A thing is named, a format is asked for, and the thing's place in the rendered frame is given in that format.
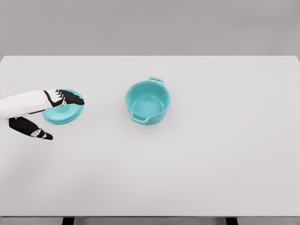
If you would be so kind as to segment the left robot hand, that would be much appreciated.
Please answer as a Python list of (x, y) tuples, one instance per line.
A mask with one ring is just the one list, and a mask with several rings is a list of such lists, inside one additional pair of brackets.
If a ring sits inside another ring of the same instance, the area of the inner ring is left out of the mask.
[(53, 136), (50, 133), (24, 118), (24, 115), (71, 104), (84, 105), (84, 100), (68, 90), (61, 89), (24, 92), (0, 99), (0, 120), (8, 121), (10, 128), (26, 136), (52, 140)]

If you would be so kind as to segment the teal pot lid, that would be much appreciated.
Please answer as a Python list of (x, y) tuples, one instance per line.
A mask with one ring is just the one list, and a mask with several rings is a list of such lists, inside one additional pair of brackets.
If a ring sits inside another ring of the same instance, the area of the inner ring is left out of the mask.
[(76, 119), (83, 111), (84, 105), (68, 104), (47, 108), (41, 112), (43, 118), (52, 124), (65, 124)]

